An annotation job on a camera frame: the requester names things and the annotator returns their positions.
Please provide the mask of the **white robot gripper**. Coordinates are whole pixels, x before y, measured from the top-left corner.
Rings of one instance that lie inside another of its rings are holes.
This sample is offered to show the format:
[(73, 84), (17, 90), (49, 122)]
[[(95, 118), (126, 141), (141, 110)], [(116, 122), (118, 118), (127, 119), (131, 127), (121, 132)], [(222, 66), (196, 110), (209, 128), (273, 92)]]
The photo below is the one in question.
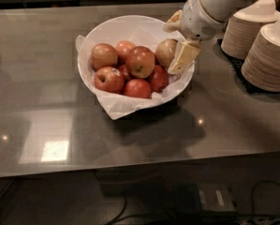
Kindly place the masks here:
[(220, 33), (228, 18), (227, 0), (187, 0), (183, 10), (176, 11), (163, 26), (171, 33), (182, 29), (187, 38), (196, 40), (179, 41), (168, 73), (181, 74), (196, 60), (200, 53), (197, 40), (208, 40)]

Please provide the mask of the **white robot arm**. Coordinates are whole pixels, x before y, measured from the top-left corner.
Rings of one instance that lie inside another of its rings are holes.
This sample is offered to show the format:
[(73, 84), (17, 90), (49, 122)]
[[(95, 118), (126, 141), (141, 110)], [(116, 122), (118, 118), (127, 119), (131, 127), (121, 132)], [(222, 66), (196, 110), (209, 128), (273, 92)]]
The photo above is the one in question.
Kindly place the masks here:
[(177, 43), (169, 74), (183, 73), (198, 57), (202, 40), (212, 39), (233, 14), (255, 3), (259, 0), (187, 0), (163, 27), (168, 33), (178, 31), (186, 38), (186, 42)]

